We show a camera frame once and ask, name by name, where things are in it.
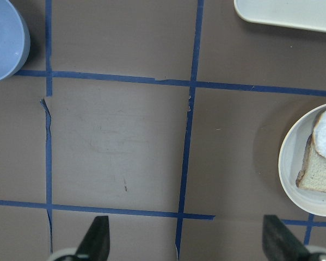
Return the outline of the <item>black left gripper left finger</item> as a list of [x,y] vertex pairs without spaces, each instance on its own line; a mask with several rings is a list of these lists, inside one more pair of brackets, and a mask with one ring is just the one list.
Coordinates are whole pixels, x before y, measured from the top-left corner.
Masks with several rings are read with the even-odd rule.
[[109,252],[109,217],[96,216],[75,252],[76,260],[105,261]]

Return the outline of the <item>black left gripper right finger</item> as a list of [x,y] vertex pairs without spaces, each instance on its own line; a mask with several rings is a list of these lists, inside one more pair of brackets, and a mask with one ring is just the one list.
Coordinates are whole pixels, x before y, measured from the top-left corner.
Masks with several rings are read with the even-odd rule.
[[264,215],[262,249],[267,260],[308,260],[310,252],[276,215]]

